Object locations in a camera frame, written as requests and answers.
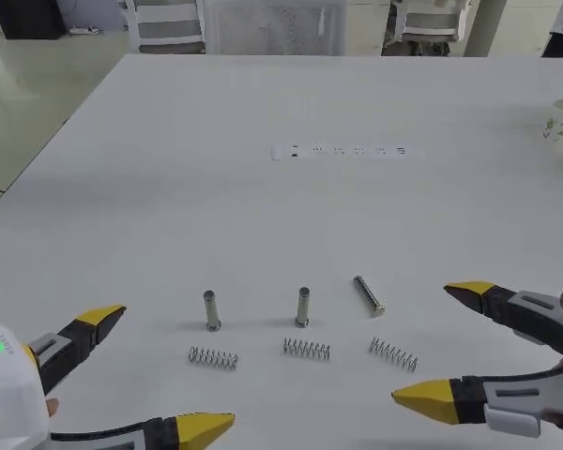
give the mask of metal spring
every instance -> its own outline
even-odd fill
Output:
[[[301,339],[283,339],[283,352],[315,359],[329,359],[331,346]]]
[[[191,347],[188,352],[188,361],[212,368],[226,368],[236,370],[237,354],[219,352],[210,349],[200,349]]]
[[[409,372],[415,371],[419,360],[419,358],[412,353],[403,352],[401,349],[393,346],[389,342],[380,340],[379,337],[374,337],[372,339],[372,344],[369,346],[369,352],[379,354],[390,363],[405,368]]]

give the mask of white chair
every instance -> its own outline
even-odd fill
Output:
[[[392,0],[392,5],[396,7],[394,42],[456,42],[464,38],[470,0]]]
[[[196,53],[203,34],[195,0],[125,0],[134,52]]]
[[[346,0],[199,0],[206,54],[343,55]]]

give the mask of metal pin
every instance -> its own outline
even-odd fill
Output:
[[[215,303],[215,293],[205,291],[205,308],[206,308],[206,329],[208,331],[217,331],[221,328],[221,321],[217,314],[217,303]]]
[[[294,319],[294,324],[298,328],[305,328],[309,325],[309,298],[311,290],[309,288],[300,288],[298,290],[298,314]]]
[[[367,300],[367,302],[371,305],[372,315],[374,317],[379,316],[386,310],[386,307],[377,301],[375,295],[373,295],[372,290],[369,289],[369,286],[367,286],[367,283],[365,283],[365,280],[361,275],[354,277],[353,282],[355,283],[357,291],[359,291],[363,298]]]

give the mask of power strip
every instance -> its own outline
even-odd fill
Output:
[[[404,159],[422,154],[403,146],[381,145],[329,145],[324,143],[279,144],[271,150],[271,157],[281,159]]]

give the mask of person's hand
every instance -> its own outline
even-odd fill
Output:
[[[58,411],[58,400],[56,398],[46,400],[46,407],[48,408],[48,415],[52,417]]]

